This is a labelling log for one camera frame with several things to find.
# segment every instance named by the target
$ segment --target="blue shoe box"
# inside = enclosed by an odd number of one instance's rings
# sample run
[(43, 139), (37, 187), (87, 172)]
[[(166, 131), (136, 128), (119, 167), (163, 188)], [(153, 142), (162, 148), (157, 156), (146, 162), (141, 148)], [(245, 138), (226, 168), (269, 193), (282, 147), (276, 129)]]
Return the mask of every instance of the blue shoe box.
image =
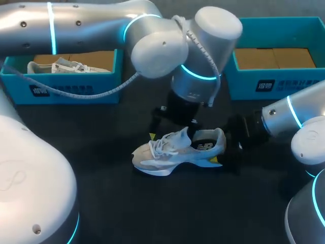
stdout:
[(308, 49), (315, 68), (239, 69), (235, 52), (224, 73), (232, 100), (282, 99), (325, 79), (325, 26), (318, 17), (241, 18), (237, 48)]
[[(123, 51), (114, 51), (114, 63), (111, 73), (78, 73), (78, 74), (26, 74), (27, 64), (34, 56), (7, 57), (5, 64), (52, 88), (64, 92), (94, 95), (114, 89), (121, 84)], [(31, 104), (117, 104), (119, 92), (100, 99), (73, 99), (51, 93), (26, 80), (22, 80), (5, 69), (1, 69), (0, 78), (6, 93), (16, 105)]]

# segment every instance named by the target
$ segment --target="shoe insole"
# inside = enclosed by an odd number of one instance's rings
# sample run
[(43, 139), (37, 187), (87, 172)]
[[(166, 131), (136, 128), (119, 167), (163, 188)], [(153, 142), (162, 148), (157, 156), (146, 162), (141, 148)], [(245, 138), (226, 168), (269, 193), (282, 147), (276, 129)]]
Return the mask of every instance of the shoe insole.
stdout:
[(192, 142), (191, 147), (199, 151), (205, 151), (213, 148), (216, 143), (217, 141), (213, 139), (202, 139)]

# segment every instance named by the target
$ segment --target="shoe box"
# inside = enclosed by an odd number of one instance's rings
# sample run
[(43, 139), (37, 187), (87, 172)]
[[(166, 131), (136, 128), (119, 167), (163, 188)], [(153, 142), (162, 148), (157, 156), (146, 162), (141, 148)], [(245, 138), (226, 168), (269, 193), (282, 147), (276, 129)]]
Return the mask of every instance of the shoe box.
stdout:
[(283, 99), (325, 80), (319, 17), (240, 20), (243, 34), (224, 70), (232, 100)]
[[(27, 74), (30, 61), (37, 64), (52, 64), (60, 57), (82, 63), (90, 67), (109, 70), (105, 73), (73, 74)], [(121, 85), (123, 50), (99, 51), (79, 54), (25, 55), (7, 57), (5, 64), (15, 68), (25, 77), (67, 93), (95, 95), (107, 92)], [(117, 104), (119, 92), (99, 99), (73, 99), (49, 92), (8, 72), (0, 71), (0, 78), (7, 95), (16, 105), (33, 104)]]

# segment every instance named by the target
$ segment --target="shoe sole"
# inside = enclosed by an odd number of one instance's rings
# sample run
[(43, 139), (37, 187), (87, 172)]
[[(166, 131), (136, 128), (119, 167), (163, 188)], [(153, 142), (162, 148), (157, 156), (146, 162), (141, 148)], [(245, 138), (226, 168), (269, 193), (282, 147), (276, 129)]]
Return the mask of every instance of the shoe sole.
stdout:
[[(189, 163), (195, 164), (202, 168), (216, 168), (216, 167), (222, 166), (222, 164), (211, 163), (209, 160), (191, 160), (191, 161), (189, 161)], [(170, 167), (168, 169), (163, 169), (163, 170), (145, 170), (145, 169), (140, 169), (136, 166), (134, 166), (134, 167), (146, 174), (150, 174), (150, 175), (154, 175), (154, 176), (168, 176), (180, 164), (177, 164), (173, 167)]]

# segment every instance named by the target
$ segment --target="shoe heel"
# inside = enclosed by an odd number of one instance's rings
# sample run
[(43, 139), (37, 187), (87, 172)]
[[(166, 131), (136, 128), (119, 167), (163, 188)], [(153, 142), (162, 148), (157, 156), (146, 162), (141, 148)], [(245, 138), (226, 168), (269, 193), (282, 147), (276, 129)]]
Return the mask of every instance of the shoe heel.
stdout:
[(215, 168), (222, 166), (222, 164), (220, 164), (219, 162), (211, 162), (207, 159), (191, 160), (189, 162), (203, 168)]

